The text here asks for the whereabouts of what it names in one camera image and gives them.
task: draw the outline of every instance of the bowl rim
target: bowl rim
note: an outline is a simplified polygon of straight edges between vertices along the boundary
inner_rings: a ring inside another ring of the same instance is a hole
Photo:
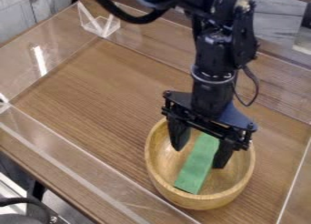
[[[242,189],[247,186],[251,175],[253,175],[253,171],[255,168],[255,149],[254,149],[254,145],[251,143],[250,146],[250,167],[247,170],[247,173],[243,177],[243,179],[227,190],[218,192],[215,194],[210,194],[210,195],[195,195],[191,193],[187,193],[179,189],[177,189],[157,173],[157,169],[154,167],[154,164],[151,162],[151,150],[150,150],[150,146],[151,146],[151,138],[153,135],[155,134],[157,130],[167,123],[167,119],[163,118],[162,120],[158,121],[158,123],[155,124],[155,126],[151,129],[151,132],[149,134],[147,140],[146,140],[146,145],[145,145],[145,160],[146,160],[146,165],[147,165],[147,170],[150,173],[150,176],[153,176],[157,180],[157,182],[161,184],[162,187],[166,188],[166,190],[169,190],[171,193],[189,198],[189,199],[197,199],[197,200],[209,200],[209,199],[222,199],[223,197],[231,196],[234,194],[237,194],[238,192],[242,191]]]

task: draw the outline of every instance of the wooden bowl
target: wooden bowl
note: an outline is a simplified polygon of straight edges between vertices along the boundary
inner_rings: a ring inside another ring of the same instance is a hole
[[[147,138],[145,158],[150,178],[161,194],[186,209],[206,210],[229,204],[243,191],[255,167],[255,150],[251,146],[249,151],[235,152],[226,168],[211,171],[201,194],[190,194],[173,185],[199,134],[194,129],[183,151],[177,152],[170,144],[167,120],[161,120]]]

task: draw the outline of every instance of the green sponge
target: green sponge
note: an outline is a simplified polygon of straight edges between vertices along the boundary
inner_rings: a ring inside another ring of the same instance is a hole
[[[219,139],[202,134],[197,140],[193,152],[183,164],[175,188],[198,194],[213,167],[214,156],[219,150]]]

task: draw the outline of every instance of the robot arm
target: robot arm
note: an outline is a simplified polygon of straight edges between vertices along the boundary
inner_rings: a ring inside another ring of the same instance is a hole
[[[125,13],[111,0],[98,1],[114,15],[134,24],[154,22],[177,5],[185,9],[193,20],[197,42],[191,69],[194,89],[193,93],[166,91],[162,113],[169,119],[170,140],[177,150],[189,141],[191,127],[221,139],[214,167],[223,168],[234,151],[249,149],[251,134],[258,128],[233,102],[234,95],[238,97],[237,76],[242,69],[258,93],[258,80],[247,68],[258,50],[253,29],[255,3],[253,0],[139,0],[154,11],[137,17]],[[243,104],[250,106],[254,100]]]

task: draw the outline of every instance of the wooden table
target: wooden table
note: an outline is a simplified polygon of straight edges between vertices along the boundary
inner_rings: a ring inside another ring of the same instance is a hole
[[[87,0],[87,7],[94,13],[102,13],[93,0]],[[77,13],[69,9],[57,20],[71,22],[74,15]],[[183,41],[171,41],[174,36]],[[145,166],[145,140],[162,118],[162,92],[191,90],[187,68],[193,59],[191,34],[183,26],[166,21],[145,28],[123,25],[109,40],[91,40],[49,77],[12,100],[20,111],[81,149],[65,146],[46,130],[38,130],[38,123],[22,122],[19,129],[41,150],[27,148],[0,130],[3,152],[99,223],[131,223],[103,201],[101,191],[110,178],[101,176],[102,171],[97,168],[101,161],[159,196]],[[278,221],[310,139],[311,128],[303,122],[310,121],[310,71],[265,53],[251,67],[263,83],[259,103],[251,108],[237,105],[261,125],[254,136],[255,172],[246,191],[233,204],[205,212],[185,210],[202,223]],[[249,97],[250,87],[239,88]],[[83,152],[101,161],[89,160],[90,156],[85,158]],[[71,170],[63,168],[61,162],[70,165]],[[310,194],[299,202],[302,208],[310,204]],[[143,207],[137,209],[149,212]],[[305,223],[310,217],[307,212],[302,216],[299,210],[287,209],[287,213]],[[166,223],[158,216],[157,223]]]

